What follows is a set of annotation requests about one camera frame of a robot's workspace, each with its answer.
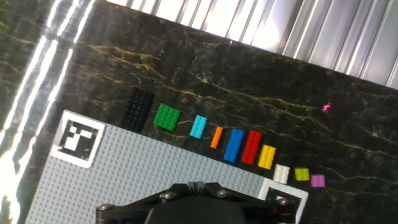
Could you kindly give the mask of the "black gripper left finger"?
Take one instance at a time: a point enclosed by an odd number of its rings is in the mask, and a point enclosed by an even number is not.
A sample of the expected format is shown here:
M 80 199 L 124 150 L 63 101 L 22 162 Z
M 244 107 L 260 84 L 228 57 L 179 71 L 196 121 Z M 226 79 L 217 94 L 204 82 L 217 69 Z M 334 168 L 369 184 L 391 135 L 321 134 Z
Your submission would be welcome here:
M 96 208 L 96 224 L 144 223 L 150 211 L 158 205 L 198 192 L 198 182 L 173 184 L 169 189 L 148 196 L 128 205 L 105 203 Z

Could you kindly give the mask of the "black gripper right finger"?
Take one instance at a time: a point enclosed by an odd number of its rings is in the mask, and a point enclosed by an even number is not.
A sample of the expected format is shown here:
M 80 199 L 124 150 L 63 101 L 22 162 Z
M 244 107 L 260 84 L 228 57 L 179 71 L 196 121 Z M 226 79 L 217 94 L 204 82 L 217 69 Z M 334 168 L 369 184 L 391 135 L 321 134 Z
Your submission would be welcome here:
M 217 182 L 199 182 L 203 199 L 198 211 L 215 223 L 295 223 L 295 202 L 280 198 L 264 201 L 227 189 Z

